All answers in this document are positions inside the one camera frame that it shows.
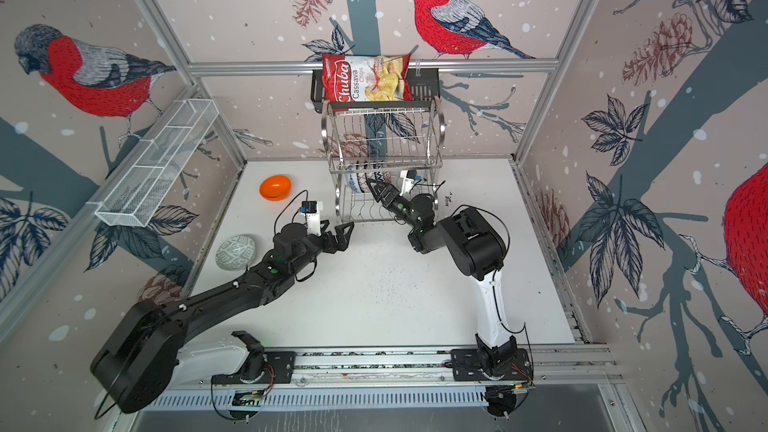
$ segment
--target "white table surface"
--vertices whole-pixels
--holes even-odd
[[[203,265],[193,294],[237,278],[216,265],[219,245],[238,234],[256,241],[256,261],[272,248],[273,224],[281,202],[259,195],[270,176],[288,176],[289,199],[307,188],[310,199],[323,202],[322,218],[337,225],[334,189],[327,162],[249,162]],[[528,325],[532,344],[571,344],[573,335],[544,262],[518,185],[505,159],[448,159],[439,173],[438,218],[460,204],[494,212],[509,227],[512,245],[504,261],[502,293],[508,322]],[[445,196],[451,198],[445,206]],[[300,199],[294,202],[300,206]],[[294,207],[278,223],[286,224]],[[493,217],[488,223],[502,238]],[[356,224],[350,247],[321,254],[317,271],[294,284],[278,300],[251,309],[203,332],[195,341],[216,340],[246,330],[266,347],[354,347],[468,345],[475,343],[477,319],[472,281],[460,273],[446,248],[418,254],[408,244],[408,226],[393,222]],[[311,272],[311,268],[300,276]],[[519,335],[524,343],[525,337]]]

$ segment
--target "red bird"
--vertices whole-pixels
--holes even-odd
[[[435,48],[437,59],[444,53],[469,54],[481,49],[501,49],[522,59],[533,59],[515,49],[485,18],[485,12],[469,0],[414,0],[416,29]]]
[[[14,47],[24,72],[40,72],[73,106],[94,116],[125,117],[128,133],[118,143],[139,138],[130,131],[130,114],[151,103],[149,91],[159,76],[176,70],[114,47],[92,46],[43,24],[24,29]]]
[[[768,164],[734,190],[725,206],[726,259],[717,260],[699,253],[696,241],[684,235],[694,246],[698,260],[706,260],[733,273],[744,290],[763,311],[763,320],[751,331],[742,331],[728,317],[720,320],[731,324],[744,338],[742,355],[751,355],[750,340],[768,329]],[[692,271],[696,273],[699,265]]]

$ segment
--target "white wire basket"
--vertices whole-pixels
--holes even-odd
[[[367,178],[402,186],[401,170],[421,179],[409,193],[435,195],[446,123],[439,99],[323,104],[322,142],[336,188],[341,222],[381,222],[395,216],[373,198]]]
[[[176,105],[160,133],[142,139],[149,142],[147,149],[96,211],[108,226],[146,227],[219,115],[213,100],[187,99]]]

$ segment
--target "red chip bag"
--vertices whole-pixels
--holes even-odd
[[[411,54],[398,57],[322,55],[322,86],[331,102],[413,100],[406,81]]]

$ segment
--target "bowl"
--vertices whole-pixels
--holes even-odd
[[[272,176],[261,183],[259,194],[266,200],[277,202],[290,194],[290,178],[285,176]]]
[[[216,265],[227,271],[244,271],[256,258],[256,243],[248,235],[235,235],[216,251]]]

